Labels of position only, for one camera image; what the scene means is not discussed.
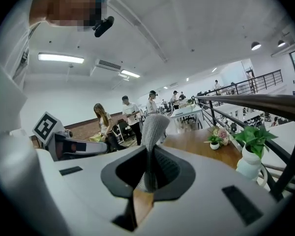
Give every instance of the black pants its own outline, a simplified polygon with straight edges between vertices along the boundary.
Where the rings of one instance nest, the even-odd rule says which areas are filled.
[[[105,143],[107,144],[108,153],[111,152],[111,148],[114,148],[116,150],[123,150],[126,148],[118,143],[118,140],[113,133],[107,134],[107,139]]]
[[[140,130],[140,124],[137,122],[136,124],[133,124],[130,127],[133,130],[133,132],[136,134],[137,145],[141,145],[142,134],[141,134],[141,130]]]

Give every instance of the fluorescent light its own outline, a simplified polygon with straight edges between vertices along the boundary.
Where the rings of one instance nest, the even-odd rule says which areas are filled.
[[[73,56],[58,55],[58,54],[38,54],[38,60],[40,61],[63,61],[70,63],[82,64],[84,62],[83,58],[77,58]]]
[[[128,72],[126,70],[122,70],[121,73],[126,74],[126,75],[130,75],[130,76],[133,76],[133,77],[136,77],[136,78],[139,78],[139,75],[138,74],[135,74],[135,73],[132,73],[132,72]]]

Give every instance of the potted plant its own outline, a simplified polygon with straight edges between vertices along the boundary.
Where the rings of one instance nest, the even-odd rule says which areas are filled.
[[[247,126],[243,131],[236,134],[235,139],[245,143],[241,151],[242,158],[237,163],[236,171],[256,181],[261,170],[261,158],[264,149],[266,148],[269,151],[265,142],[274,138],[277,138],[277,136],[266,131],[264,125],[260,126],[260,128]]]
[[[207,142],[205,142],[205,143],[210,143],[211,149],[215,150],[220,147],[221,142],[222,142],[222,139],[213,134],[207,139]]]

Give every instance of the black slot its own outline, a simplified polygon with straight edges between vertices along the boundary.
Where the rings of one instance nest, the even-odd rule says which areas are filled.
[[[222,189],[228,200],[240,215],[246,226],[262,217],[262,213],[250,202],[250,200],[235,186]]]
[[[76,167],[61,170],[59,172],[60,172],[60,174],[62,176],[65,176],[65,175],[72,174],[72,173],[75,173],[75,172],[78,172],[78,171],[81,171],[81,170],[83,170],[81,167],[76,166]]]

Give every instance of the camera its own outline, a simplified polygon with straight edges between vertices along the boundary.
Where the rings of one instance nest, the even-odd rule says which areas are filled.
[[[114,24],[114,17],[110,16],[105,20],[97,23],[92,29],[95,31],[95,37],[100,37],[103,35],[111,26]]]

